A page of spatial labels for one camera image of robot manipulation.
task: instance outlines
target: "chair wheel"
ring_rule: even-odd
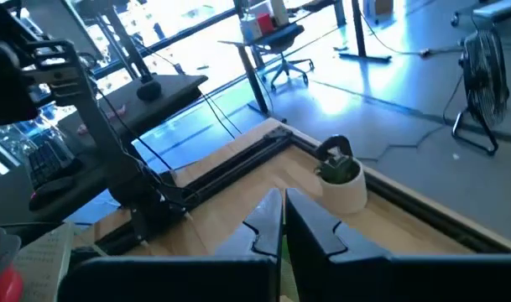
[[[453,19],[451,19],[451,26],[456,27],[460,23],[460,17],[456,14],[453,16]]]

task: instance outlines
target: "white plant pot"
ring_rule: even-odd
[[[354,162],[359,165],[359,173],[346,184],[330,184],[319,177],[322,186],[322,198],[319,203],[336,216],[359,212],[367,204],[363,165],[357,159],[354,159]]]

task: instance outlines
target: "keyboard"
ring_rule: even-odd
[[[47,140],[28,155],[29,178],[34,189],[52,180],[73,175],[81,168],[81,162],[68,149],[57,142]]]

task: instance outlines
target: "fan stand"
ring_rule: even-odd
[[[490,142],[492,143],[492,146],[493,146],[492,148],[485,147],[485,146],[483,146],[483,145],[481,145],[479,143],[473,142],[472,140],[470,140],[468,138],[464,138],[464,137],[458,135],[458,132],[459,132],[458,130],[461,127],[462,120],[464,119],[464,114],[466,112],[470,112],[474,117],[477,118],[477,120],[481,124],[482,130],[484,130],[484,132],[488,135],[488,138],[490,138]],[[466,107],[466,109],[464,109],[463,111],[458,113],[458,116],[456,117],[455,125],[453,126],[452,136],[455,139],[459,139],[459,140],[461,140],[461,141],[463,141],[465,143],[469,143],[472,146],[475,146],[475,147],[477,147],[479,149],[482,149],[482,150],[486,151],[487,154],[490,155],[490,156],[494,156],[494,154],[496,153],[496,151],[498,151],[498,148],[499,148],[498,140],[493,136],[493,133],[490,130],[490,128],[488,127],[486,121],[484,120],[484,117],[474,107]]]

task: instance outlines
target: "electric fan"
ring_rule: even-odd
[[[508,88],[501,39],[495,29],[478,30],[464,39],[464,51],[459,64],[464,71],[467,107],[458,114],[452,135],[493,156],[498,142],[490,127],[499,124],[507,110]],[[488,148],[458,134],[464,114],[469,112],[487,134]]]

